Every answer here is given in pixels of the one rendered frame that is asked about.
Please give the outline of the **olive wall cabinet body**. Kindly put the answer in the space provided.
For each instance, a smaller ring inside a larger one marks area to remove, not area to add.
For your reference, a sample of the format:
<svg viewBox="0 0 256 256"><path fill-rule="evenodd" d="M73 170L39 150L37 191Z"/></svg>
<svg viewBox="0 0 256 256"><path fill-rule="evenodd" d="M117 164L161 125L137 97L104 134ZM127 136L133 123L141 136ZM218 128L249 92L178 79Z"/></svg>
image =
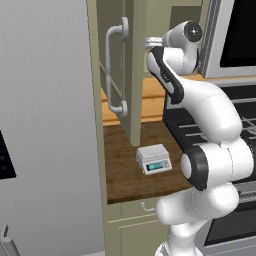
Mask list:
<svg viewBox="0 0 256 256"><path fill-rule="evenodd" d="M161 37L169 29L187 20L204 27L209 0L96 0L101 69L105 68L105 37L121 17L129 22L129 36L122 42L118 34L110 38L111 78L118 85L131 75L133 58L140 73L149 77L144 66L144 51L138 47L150 36Z"/></svg>

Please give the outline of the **olive drawer front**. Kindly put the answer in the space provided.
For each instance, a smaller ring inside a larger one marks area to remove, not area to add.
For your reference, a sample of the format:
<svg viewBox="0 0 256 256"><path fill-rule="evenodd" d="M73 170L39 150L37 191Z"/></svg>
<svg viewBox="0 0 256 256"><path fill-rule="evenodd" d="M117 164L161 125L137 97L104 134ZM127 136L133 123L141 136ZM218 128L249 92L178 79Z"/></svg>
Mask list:
<svg viewBox="0 0 256 256"><path fill-rule="evenodd" d="M147 208L155 208L157 197L147 198L123 203L116 203L107 206L106 219L109 223L126 220L139 219L142 217L154 216L155 212L145 212L140 203L145 202Z"/></svg>

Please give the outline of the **grey fridge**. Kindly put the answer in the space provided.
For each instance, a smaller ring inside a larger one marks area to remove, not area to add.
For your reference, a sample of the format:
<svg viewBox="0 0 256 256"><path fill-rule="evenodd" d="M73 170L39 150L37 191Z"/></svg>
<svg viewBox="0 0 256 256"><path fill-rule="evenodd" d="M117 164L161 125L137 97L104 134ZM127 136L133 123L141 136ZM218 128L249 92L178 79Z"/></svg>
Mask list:
<svg viewBox="0 0 256 256"><path fill-rule="evenodd" d="M21 256L103 251L86 0L0 0L0 131L17 174L0 226Z"/></svg>

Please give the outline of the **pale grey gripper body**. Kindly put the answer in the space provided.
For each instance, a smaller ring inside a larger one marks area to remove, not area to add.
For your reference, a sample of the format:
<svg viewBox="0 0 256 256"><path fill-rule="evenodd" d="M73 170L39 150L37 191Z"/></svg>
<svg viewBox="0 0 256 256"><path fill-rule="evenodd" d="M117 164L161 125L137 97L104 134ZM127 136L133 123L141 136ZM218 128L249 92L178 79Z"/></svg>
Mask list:
<svg viewBox="0 0 256 256"><path fill-rule="evenodd" d="M161 37L148 37L145 40L145 47L152 48L156 46L161 46L163 44L163 40Z"/></svg>

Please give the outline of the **olive lower cabinet door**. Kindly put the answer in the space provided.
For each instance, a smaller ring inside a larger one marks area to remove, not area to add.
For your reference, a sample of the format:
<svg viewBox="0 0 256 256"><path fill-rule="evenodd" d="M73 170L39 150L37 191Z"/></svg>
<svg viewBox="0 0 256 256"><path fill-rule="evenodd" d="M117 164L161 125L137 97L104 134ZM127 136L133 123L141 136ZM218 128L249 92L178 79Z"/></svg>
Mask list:
<svg viewBox="0 0 256 256"><path fill-rule="evenodd" d="M158 220L121 226L122 256L154 256L165 241L168 227Z"/></svg>

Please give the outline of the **white digital scale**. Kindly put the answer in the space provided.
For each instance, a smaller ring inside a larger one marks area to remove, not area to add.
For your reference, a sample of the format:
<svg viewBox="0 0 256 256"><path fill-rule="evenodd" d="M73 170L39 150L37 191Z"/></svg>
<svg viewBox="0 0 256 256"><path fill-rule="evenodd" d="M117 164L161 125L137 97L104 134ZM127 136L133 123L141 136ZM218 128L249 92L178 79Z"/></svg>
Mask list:
<svg viewBox="0 0 256 256"><path fill-rule="evenodd" d="M139 147L136 150L136 161L145 175L172 169L169 152L162 144Z"/></svg>

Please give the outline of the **silver microwave oven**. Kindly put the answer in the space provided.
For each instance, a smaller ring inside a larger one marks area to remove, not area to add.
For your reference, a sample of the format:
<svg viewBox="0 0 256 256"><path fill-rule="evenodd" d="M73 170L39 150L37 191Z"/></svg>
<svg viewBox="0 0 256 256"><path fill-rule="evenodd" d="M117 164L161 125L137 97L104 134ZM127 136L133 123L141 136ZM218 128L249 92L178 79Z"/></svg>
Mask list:
<svg viewBox="0 0 256 256"><path fill-rule="evenodd" d="M205 78L256 76L256 0L210 0L198 71Z"/></svg>

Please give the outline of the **black and silver stove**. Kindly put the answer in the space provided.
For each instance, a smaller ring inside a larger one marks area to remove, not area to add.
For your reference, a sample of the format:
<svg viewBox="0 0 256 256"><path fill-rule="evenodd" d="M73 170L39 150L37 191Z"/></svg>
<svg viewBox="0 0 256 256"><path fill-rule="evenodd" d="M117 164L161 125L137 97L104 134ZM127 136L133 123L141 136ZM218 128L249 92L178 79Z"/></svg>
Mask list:
<svg viewBox="0 0 256 256"><path fill-rule="evenodd" d="M235 105L243 124L241 138L256 162L256 78L216 80ZM163 122L182 150L199 147L207 137L184 107L164 103ZM234 182L239 205L231 214L210 221L199 232L196 244L205 256L256 256L256 174Z"/></svg>

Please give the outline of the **olive cabinet door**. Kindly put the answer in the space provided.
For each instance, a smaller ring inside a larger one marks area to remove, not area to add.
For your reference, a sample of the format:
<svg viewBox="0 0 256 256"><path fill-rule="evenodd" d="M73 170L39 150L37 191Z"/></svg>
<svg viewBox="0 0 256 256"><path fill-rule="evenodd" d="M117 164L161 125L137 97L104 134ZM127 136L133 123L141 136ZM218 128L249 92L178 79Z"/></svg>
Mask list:
<svg viewBox="0 0 256 256"><path fill-rule="evenodd" d="M121 226L122 256L154 256L165 241L168 227L158 220Z"/></svg>
<svg viewBox="0 0 256 256"><path fill-rule="evenodd" d="M138 47L139 50L145 51L145 40L142 45ZM140 127L141 127L141 108L142 108L142 85L143 74L140 73L140 64L135 63L136 58L133 58L131 75L118 85L111 78L111 102L113 106L118 107L122 100L127 102L128 115L122 117L119 113L112 113L119 119L121 126L126 133L130 143L133 146L140 144ZM101 86L106 93L106 76L105 68L101 69Z"/></svg>

